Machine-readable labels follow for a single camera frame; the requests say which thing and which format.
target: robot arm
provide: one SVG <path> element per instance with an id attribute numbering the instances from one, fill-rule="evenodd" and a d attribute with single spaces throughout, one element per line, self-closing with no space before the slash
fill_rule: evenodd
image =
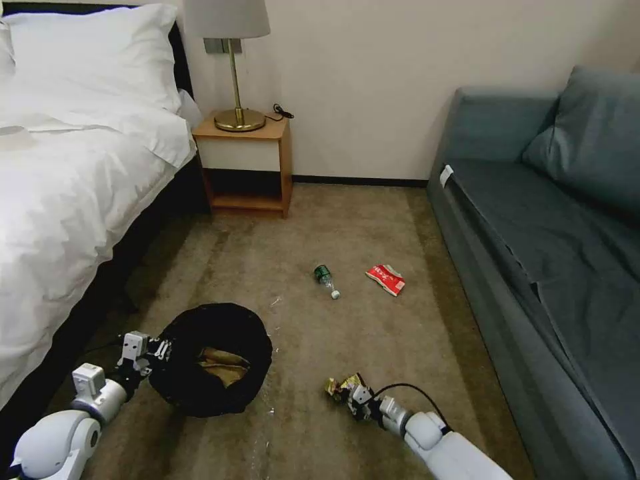
<path id="1" fill-rule="evenodd" d="M 412 413 L 388 396 L 379 400 L 359 374 L 341 384 L 329 379 L 327 392 L 346 403 L 356 419 L 377 420 L 382 428 L 404 439 L 437 480 L 512 480 L 436 413 Z"/>
<path id="2" fill-rule="evenodd" d="M 109 378 L 102 368 L 82 364 L 72 374 L 72 410 L 52 413 L 27 430 L 16 445 L 12 470 L 30 479 L 78 480 L 102 428 L 132 398 L 153 364 L 167 361 L 170 353 L 170 342 L 134 331 L 124 336 L 122 355 Z"/>

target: plastic bottle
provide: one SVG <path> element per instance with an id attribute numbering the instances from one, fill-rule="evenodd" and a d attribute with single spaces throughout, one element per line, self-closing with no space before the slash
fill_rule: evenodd
<path id="1" fill-rule="evenodd" d="M 331 298 L 336 300 L 340 297 L 340 292 L 333 286 L 333 278 L 331 278 L 331 272 L 326 265 L 318 265 L 313 271 L 315 279 L 318 280 L 320 285 L 324 285 L 331 290 Z"/>

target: lampshade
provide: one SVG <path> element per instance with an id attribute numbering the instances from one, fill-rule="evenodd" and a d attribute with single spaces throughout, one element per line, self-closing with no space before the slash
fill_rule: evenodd
<path id="1" fill-rule="evenodd" d="M 265 0 L 185 0 L 186 29 L 202 38 L 256 38 L 271 31 Z"/>

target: nightstand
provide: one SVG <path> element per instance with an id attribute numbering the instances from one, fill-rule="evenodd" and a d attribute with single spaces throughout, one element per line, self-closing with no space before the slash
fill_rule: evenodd
<path id="1" fill-rule="evenodd" d="M 211 114 L 193 132 L 212 212 L 252 211 L 286 218 L 291 201 L 289 120 L 267 118 L 250 132 L 228 132 Z"/>

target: white bedding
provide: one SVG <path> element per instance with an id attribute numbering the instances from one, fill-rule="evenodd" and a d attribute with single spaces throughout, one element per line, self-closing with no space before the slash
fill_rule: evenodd
<path id="1" fill-rule="evenodd" d="M 149 104 L 96 95 L 0 91 L 0 408 L 129 225 L 193 156 L 187 122 Z"/>

